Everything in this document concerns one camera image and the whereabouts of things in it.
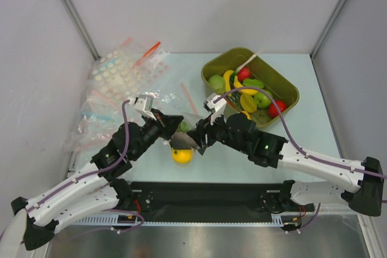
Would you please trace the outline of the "orange toy fruit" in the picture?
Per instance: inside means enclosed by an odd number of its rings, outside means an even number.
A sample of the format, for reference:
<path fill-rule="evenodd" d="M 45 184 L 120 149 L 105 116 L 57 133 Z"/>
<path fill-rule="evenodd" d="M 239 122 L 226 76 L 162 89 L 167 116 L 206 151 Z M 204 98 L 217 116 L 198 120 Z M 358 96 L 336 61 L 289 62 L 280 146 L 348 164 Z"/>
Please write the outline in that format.
<path fill-rule="evenodd" d="M 172 160 L 179 165 L 189 164 L 193 155 L 192 149 L 172 149 Z"/>

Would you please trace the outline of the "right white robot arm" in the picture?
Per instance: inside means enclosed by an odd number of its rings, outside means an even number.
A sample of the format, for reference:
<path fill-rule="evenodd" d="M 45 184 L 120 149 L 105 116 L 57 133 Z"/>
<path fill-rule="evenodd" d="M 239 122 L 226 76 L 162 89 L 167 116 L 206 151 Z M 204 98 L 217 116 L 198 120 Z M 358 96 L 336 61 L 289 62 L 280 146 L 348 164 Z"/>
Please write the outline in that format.
<path fill-rule="evenodd" d="M 244 114 L 211 121 L 200 120 L 188 133 L 200 153 L 219 142 L 247 155 L 261 167 L 290 169 L 320 180 L 285 181 L 279 204 L 285 210 L 311 203 L 347 204 L 353 211 L 378 217 L 382 213 L 383 186 L 386 176 L 380 161 L 346 160 L 313 152 L 284 137 L 260 131 Z"/>

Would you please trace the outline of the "clear white-dotted zip bag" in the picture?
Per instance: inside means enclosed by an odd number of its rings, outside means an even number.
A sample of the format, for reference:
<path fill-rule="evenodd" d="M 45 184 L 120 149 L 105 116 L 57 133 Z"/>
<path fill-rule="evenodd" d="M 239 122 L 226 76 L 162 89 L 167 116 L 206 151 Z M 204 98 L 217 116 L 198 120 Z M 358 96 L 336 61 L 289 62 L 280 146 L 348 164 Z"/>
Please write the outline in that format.
<path fill-rule="evenodd" d="M 174 114 L 168 115 L 154 108 L 154 97 L 150 94 L 140 94 L 133 102 L 133 108 L 141 114 L 146 122 L 150 122 L 161 132 L 160 137 L 171 149 L 174 163 L 179 167 L 187 167 L 195 155 L 198 146 L 188 136 L 196 122 L 201 118 L 193 105 L 188 105 L 189 97 L 172 101 Z"/>

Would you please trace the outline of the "green toy lettuce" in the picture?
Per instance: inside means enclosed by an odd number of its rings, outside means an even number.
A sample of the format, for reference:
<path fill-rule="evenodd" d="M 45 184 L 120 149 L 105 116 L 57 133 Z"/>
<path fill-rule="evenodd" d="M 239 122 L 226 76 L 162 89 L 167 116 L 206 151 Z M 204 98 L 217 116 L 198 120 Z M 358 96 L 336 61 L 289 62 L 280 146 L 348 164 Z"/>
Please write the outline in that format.
<path fill-rule="evenodd" d="M 179 127 L 178 127 L 179 132 L 188 132 L 189 130 L 190 130 L 189 125 L 185 121 L 182 121 L 179 124 Z"/>

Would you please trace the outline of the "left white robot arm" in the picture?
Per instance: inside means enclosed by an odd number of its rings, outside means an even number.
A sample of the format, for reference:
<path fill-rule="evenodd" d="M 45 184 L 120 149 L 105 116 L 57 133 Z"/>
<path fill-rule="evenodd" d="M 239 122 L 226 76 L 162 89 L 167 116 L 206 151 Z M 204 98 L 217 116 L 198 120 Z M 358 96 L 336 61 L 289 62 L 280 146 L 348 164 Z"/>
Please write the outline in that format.
<path fill-rule="evenodd" d="M 26 250 L 40 248 L 55 234 L 85 216 L 104 210 L 133 210 L 133 191 L 121 176 L 132 168 L 158 138 L 170 139 L 183 121 L 151 109 L 144 124 L 125 120 L 109 143 L 70 178 L 34 199 L 12 201 L 15 213 L 26 209 L 22 242 Z"/>

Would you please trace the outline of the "grey toy fish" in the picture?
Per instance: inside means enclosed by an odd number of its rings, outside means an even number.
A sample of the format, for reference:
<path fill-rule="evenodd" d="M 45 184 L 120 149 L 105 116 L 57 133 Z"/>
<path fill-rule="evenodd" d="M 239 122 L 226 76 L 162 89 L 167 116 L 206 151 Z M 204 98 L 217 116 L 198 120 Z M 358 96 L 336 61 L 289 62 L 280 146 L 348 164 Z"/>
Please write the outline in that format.
<path fill-rule="evenodd" d="M 185 132 L 176 132 L 169 141 L 173 149 L 197 149 L 197 143 Z"/>

